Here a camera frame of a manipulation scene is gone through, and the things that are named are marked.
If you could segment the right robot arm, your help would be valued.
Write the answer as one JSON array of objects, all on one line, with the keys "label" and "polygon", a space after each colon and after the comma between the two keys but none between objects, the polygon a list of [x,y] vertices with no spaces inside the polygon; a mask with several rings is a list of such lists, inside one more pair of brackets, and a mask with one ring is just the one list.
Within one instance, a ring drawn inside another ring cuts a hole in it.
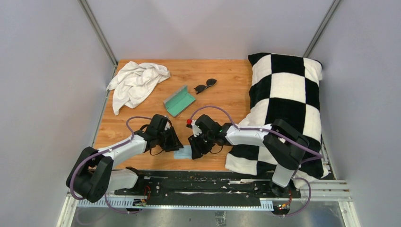
[{"label": "right robot arm", "polygon": [[210,152],[214,145],[265,147],[277,161],[270,191],[279,198],[288,193],[289,181],[309,148],[308,139],[282,119],[264,126],[240,127],[233,123],[220,125],[203,114],[197,120],[188,119],[186,126],[193,132],[188,140],[196,157]]}]

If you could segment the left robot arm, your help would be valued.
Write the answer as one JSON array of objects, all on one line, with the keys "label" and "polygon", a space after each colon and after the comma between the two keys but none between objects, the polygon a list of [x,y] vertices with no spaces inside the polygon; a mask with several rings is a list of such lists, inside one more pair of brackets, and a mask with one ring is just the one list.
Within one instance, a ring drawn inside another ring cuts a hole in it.
[{"label": "left robot arm", "polygon": [[105,148],[84,148],[72,168],[66,186],[76,200],[97,202],[108,192],[127,189],[133,195],[144,192],[145,183],[134,168],[116,169],[127,159],[150,152],[155,147],[171,152],[183,148],[171,121],[155,114],[150,123],[137,131],[129,128],[131,135]]}]

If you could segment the light blue lens cloth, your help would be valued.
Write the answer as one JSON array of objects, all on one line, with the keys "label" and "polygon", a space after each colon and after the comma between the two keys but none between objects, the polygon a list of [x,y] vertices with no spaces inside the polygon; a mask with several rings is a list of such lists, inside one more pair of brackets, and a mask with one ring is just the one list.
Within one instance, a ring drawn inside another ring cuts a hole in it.
[{"label": "light blue lens cloth", "polygon": [[185,145],[174,151],[174,159],[192,159],[192,149],[190,145]]}]

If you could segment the grey glasses case green lining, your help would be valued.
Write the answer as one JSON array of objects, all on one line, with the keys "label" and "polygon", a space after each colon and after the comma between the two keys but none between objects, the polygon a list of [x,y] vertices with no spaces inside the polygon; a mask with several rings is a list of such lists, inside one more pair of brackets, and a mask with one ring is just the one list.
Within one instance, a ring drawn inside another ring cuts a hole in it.
[{"label": "grey glasses case green lining", "polygon": [[189,93],[188,86],[183,85],[169,98],[164,100],[163,105],[171,116],[177,117],[195,101],[196,98]]}]

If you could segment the black sunglasses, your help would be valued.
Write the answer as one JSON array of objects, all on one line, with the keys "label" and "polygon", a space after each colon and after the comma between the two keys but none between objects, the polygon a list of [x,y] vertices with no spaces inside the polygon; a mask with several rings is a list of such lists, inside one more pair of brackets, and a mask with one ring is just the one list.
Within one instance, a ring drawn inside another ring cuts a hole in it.
[{"label": "black sunglasses", "polygon": [[206,90],[207,88],[209,88],[209,87],[215,85],[216,82],[217,82],[216,79],[208,79],[208,80],[206,81],[206,85],[198,85],[198,86],[196,86],[196,87],[194,88],[194,90],[195,90],[196,94],[199,94],[199,93],[203,92],[204,90]]}]

